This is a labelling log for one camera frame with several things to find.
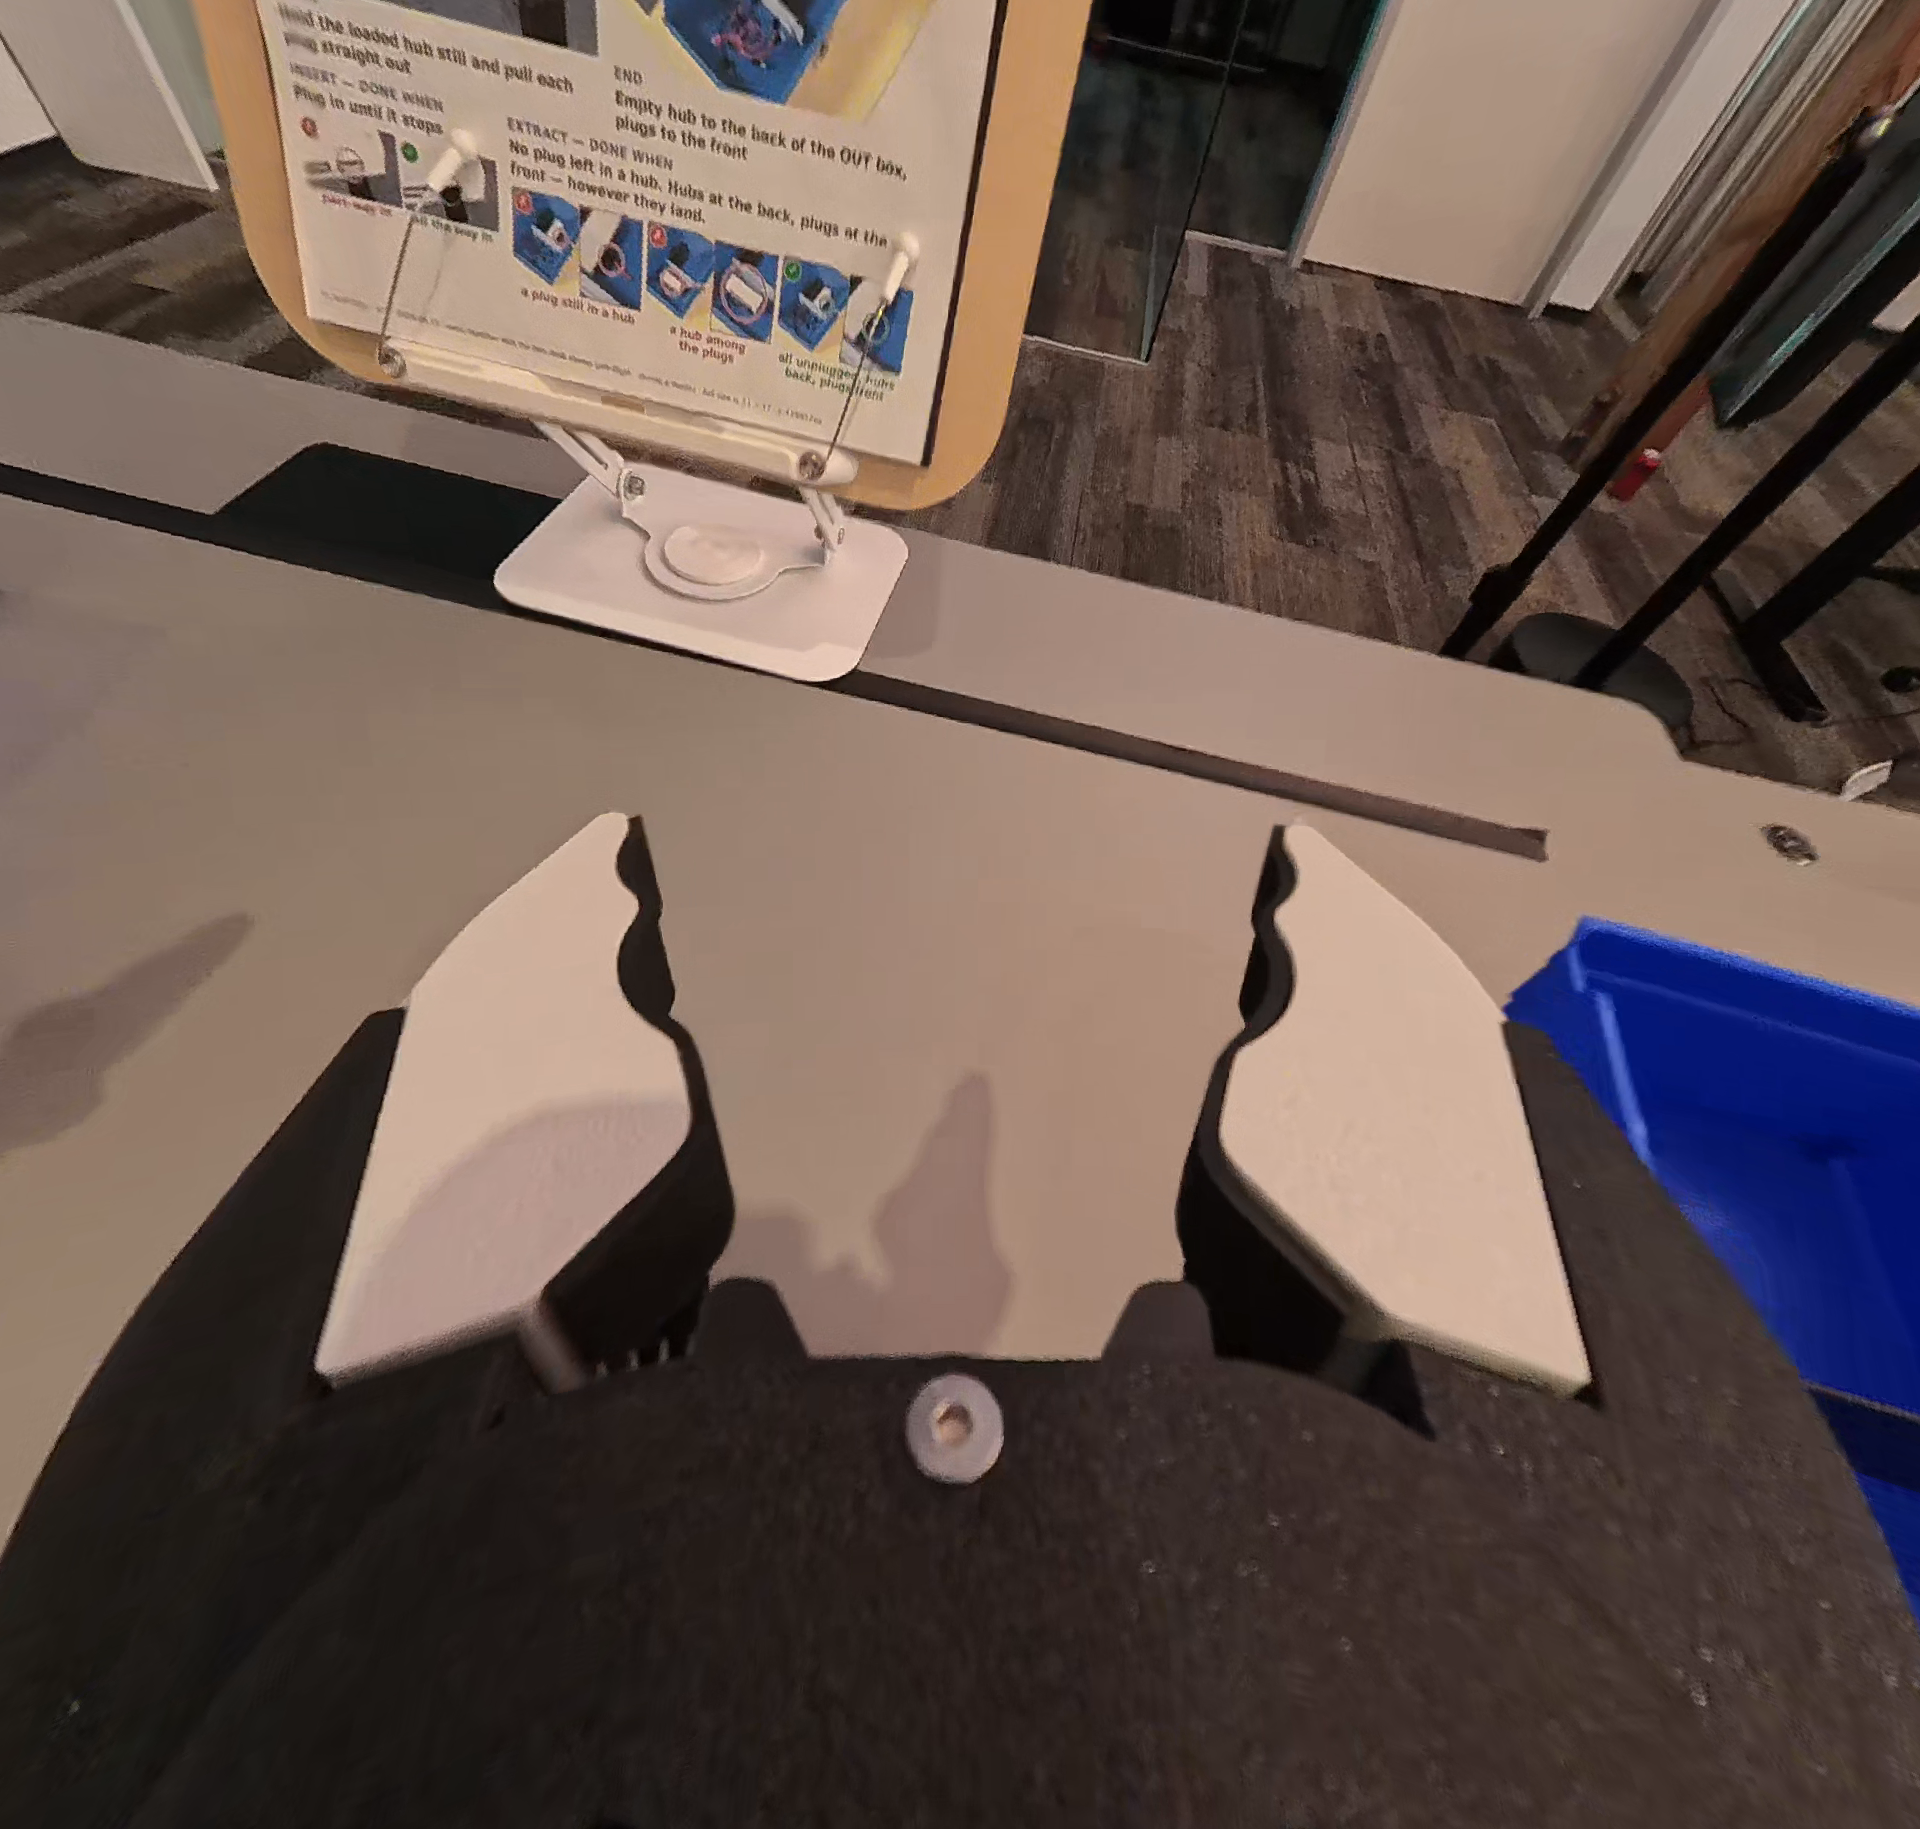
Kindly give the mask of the blue plastic bin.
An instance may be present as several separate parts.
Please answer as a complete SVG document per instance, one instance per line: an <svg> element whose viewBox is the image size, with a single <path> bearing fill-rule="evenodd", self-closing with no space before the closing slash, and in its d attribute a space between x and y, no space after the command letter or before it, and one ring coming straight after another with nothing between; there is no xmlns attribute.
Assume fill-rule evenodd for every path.
<svg viewBox="0 0 1920 1829"><path fill-rule="evenodd" d="M1759 1312L1915 1606L1915 1007L1584 920L1505 1012L1550 1036Z"/></svg>

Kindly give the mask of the white stand with wooden board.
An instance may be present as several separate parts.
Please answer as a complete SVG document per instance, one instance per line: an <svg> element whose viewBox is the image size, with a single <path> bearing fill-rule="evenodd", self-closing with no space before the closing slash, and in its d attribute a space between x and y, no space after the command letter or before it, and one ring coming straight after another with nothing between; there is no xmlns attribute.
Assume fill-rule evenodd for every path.
<svg viewBox="0 0 1920 1829"><path fill-rule="evenodd" d="M289 326L364 384L531 423L582 471L500 563L505 602L803 683L860 666L906 567L899 530L863 510L950 497L1003 431L1092 0L1003 1L938 421L920 466L316 322L259 1L192 7L237 221Z"/></svg>

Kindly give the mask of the black desk frame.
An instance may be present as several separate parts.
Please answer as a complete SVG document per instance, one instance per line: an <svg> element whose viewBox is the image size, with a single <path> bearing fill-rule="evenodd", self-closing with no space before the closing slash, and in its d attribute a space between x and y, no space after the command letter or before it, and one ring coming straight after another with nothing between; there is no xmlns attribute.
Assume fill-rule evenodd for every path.
<svg viewBox="0 0 1920 1829"><path fill-rule="evenodd" d="M1442 657L1464 660L1520 602L1550 555L1605 495L1619 464L1651 448L1657 419L1678 411L1690 419L1694 389L1705 391L1723 431L1784 414L1854 341L1868 336L1884 308L1915 280L1915 102L1891 121L1857 166L1857 180L1835 198L1826 221L1809 232L1774 281L1734 325L1717 320L1667 369L1619 433L1601 444L1523 546L1490 567L1475 584ZM1816 416L1750 490L1714 523L1653 594L1611 627L1606 643L1572 686L1601 690L1608 673L1639 647L1651 649L1683 606L1704 594L1734 635L1742 668L1763 697L1798 723L1823 724L1829 707L1788 653L1788 640L1811 622L1854 581L1877 576L1884 560L1915 535L1917 472L1902 475L1884 497L1841 530L1783 586L1753 608L1721 582L1721 571L1763 523L1774 520L1898 389L1915 384L1917 328L1908 322L1858 377Z"/></svg>

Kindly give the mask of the printed instruction sheet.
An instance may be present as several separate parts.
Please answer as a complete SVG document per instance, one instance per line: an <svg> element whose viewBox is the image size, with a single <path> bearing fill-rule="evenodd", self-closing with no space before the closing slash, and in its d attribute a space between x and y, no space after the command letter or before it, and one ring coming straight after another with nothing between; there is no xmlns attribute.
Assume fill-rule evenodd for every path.
<svg viewBox="0 0 1920 1829"><path fill-rule="evenodd" d="M256 0L321 325L920 466L1004 0Z"/></svg>

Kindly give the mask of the wooden table leg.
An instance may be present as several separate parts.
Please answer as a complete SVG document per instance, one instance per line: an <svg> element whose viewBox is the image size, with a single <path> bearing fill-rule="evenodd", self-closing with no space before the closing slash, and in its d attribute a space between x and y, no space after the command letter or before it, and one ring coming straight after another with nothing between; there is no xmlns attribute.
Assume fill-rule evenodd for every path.
<svg viewBox="0 0 1920 1829"><path fill-rule="evenodd" d="M1560 449L1584 471L1708 325L1734 326L1857 180L1909 89L1809 111L1768 153L1630 343Z"/></svg>

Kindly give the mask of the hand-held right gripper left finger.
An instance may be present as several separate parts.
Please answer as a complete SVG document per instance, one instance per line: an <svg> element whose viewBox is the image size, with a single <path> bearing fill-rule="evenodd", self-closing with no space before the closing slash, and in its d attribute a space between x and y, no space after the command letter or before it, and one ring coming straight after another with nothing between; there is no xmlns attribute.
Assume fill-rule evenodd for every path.
<svg viewBox="0 0 1920 1829"><path fill-rule="evenodd" d="M672 1353L735 1221L641 818L604 814L405 1001L316 1373L506 1341L543 1386Z"/></svg>

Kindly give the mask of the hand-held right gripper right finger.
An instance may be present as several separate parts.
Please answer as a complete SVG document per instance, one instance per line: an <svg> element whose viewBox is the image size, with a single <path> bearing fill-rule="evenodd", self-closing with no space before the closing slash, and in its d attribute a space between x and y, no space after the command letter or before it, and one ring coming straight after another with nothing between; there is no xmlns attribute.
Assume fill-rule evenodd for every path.
<svg viewBox="0 0 1920 1829"><path fill-rule="evenodd" d="M1592 1384L1501 1007L1331 840L1260 861L1237 1029L1177 1195L1184 1278L1237 1360L1363 1391L1429 1349Z"/></svg>

